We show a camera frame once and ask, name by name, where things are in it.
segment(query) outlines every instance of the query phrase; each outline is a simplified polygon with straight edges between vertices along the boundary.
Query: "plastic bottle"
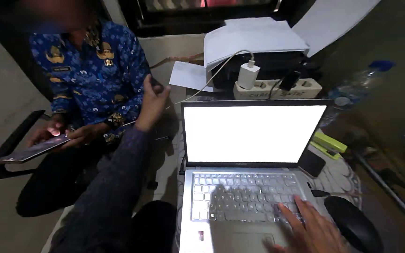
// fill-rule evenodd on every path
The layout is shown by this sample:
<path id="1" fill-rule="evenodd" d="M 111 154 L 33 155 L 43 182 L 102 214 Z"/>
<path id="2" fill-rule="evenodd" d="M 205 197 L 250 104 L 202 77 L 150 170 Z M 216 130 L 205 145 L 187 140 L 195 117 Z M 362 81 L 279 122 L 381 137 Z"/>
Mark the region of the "plastic bottle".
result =
<path id="1" fill-rule="evenodd" d="M 325 127 L 345 110 L 350 109 L 361 99 L 366 97 L 371 88 L 383 82 L 383 75 L 393 67 L 391 61 L 373 61 L 367 69 L 355 73 L 328 93 L 328 98 L 334 100 L 334 105 L 327 109 L 323 116 L 320 127 Z"/>

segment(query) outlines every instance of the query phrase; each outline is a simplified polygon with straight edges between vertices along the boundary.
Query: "white charger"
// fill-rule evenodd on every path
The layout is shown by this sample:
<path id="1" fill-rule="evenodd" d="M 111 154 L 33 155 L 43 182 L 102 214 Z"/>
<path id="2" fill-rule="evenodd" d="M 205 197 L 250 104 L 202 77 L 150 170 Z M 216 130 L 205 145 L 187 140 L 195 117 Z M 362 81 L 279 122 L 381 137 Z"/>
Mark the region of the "white charger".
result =
<path id="1" fill-rule="evenodd" d="M 249 60 L 248 63 L 242 64 L 239 72 L 239 79 L 237 85 L 243 89 L 252 89 L 256 82 L 257 74 L 259 74 L 260 67 L 254 65 L 255 61 Z"/>

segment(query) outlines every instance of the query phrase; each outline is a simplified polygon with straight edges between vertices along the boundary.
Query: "blue batik shirt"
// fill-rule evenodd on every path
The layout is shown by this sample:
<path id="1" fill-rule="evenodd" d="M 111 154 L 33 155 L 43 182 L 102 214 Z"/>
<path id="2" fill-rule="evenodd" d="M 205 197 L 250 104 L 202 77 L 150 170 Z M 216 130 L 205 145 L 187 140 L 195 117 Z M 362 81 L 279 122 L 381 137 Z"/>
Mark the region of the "blue batik shirt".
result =
<path id="1" fill-rule="evenodd" d="M 78 115 L 81 126 L 105 122 L 112 130 L 104 137 L 112 141 L 122 135 L 124 123 L 137 119 L 150 69 L 127 27 L 98 22 L 101 43 L 83 42 L 81 51 L 64 34 L 32 34 L 29 42 L 49 78 L 53 113 Z"/>

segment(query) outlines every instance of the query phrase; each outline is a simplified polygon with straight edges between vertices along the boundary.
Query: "computer mouse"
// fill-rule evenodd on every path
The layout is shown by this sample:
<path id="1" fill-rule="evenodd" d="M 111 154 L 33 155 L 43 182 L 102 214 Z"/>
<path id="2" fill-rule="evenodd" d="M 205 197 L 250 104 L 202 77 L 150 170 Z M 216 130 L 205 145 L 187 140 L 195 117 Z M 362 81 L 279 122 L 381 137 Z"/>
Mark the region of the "computer mouse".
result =
<path id="1" fill-rule="evenodd" d="M 363 253 L 382 253 L 382 240 L 371 221 L 363 212 L 348 200 L 329 196 L 324 205 L 334 220 L 341 234 Z"/>

